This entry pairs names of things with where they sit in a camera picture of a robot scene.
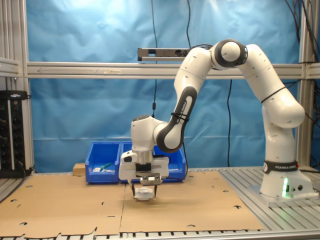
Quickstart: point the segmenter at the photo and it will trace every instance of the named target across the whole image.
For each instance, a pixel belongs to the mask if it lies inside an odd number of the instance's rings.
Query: blue backdrop
[[[155,47],[151,0],[27,0],[30,61],[137,63]],[[154,0],[159,48],[188,48],[187,0]],[[272,63],[297,63],[299,46],[285,1],[190,0],[191,45],[234,38],[257,44]],[[152,114],[154,79],[31,79],[38,172],[71,171],[92,141],[129,141],[131,120]],[[189,166],[227,166],[229,80],[207,80],[185,130]],[[296,86],[290,89],[296,95]],[[245,80],[230,97],[231,166],[260,166],[265,156],[261,104]],[[160,79],[157,119],[176,104],[174,81]]]

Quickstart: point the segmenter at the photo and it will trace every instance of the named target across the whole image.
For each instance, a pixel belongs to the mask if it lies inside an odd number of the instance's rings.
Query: franka emika robot
[[[175,77],[177,104],[169,122],[149,115],[138,116],[131,122],[132,150],[121,156],[119,178],[128,180],[133,195],[133,179],[139,179],[143,186],[154,185],[156,195],[157,185],[169,176],[169,158],[154,156],[154,146],[158,145],[165,153],[179,150],[208,72],[234,67],[242,72],[262,103],[266,143],[260,193],[284,201],[317,195],[311,180],[298,169],[295,159],[292,128],[304,121],[304,108],[279,79],[260,47],[255,44],[244,46],[233,39],[220,41],[209,50],[201,47],[190,50]]]

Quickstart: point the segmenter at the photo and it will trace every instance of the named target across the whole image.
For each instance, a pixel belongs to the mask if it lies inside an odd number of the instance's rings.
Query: metal table
[[[241,231],[186,231],[186,232],[137,232],[119,235],[95,236],[72,235],[46,240],[106,240],[106,239],[320,239],[320,200],[301,200],[277,203],[274,207],[264,205],[251,190],[259,186],[263,178],[261,167],[194,168],[190,172],[219,171],[234,188],[240,199],[251,209],[264,225],[264,230]],[[320,174],[305,174],[315,186],[320,186]],[[8,194],[20,179],[0,179],[0,199]],[[24,240],[22,237],[4,237],[0,240]]]

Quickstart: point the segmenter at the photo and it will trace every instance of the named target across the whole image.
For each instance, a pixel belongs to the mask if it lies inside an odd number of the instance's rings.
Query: blue plastic bin
[[[132,148],[131,141],[123,141],[121,143],[120,158],[122,153],[130,151],[131,148]],[[155,155],[166,155],[171,157],[171,163],[168,165],[170,178],[182,179],[186,175],[186,167],[187,167],[186,158],[181,148],[176,152],[166,153],[161,151],[158,146],[154,146],[153,151]],[[182,181],[182,180],[176,180],[176,179],[165,179],[163,181],[164,182],[181,182]]]
[[[121,142],[98,142],[91,144],[85,160],[85,180],[89,184],[116,184],[119,183],[119,159]],[[112,163],[108,172],[92,172],[107,163]]]

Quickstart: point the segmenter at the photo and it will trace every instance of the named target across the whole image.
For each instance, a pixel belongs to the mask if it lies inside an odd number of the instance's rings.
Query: cardboard surface
[[[87,185],[84,176],[33,176],[0,204],[0,236],[52,238],[95,229],[96,235],[119,234],[124,190],[124,185]]]
[[[133,199],[124,184],[87,185],[84,176],[35,175],[0,204],[0,237],[54,238],[95,229],[95,235],[117,235],[263,226],[218,172],[189,173],[184,183],[164,183],[149,201]]]
[[[125,188],[120,232],[258,230],[264,227],[218,172],[190,172],[138,201]]]

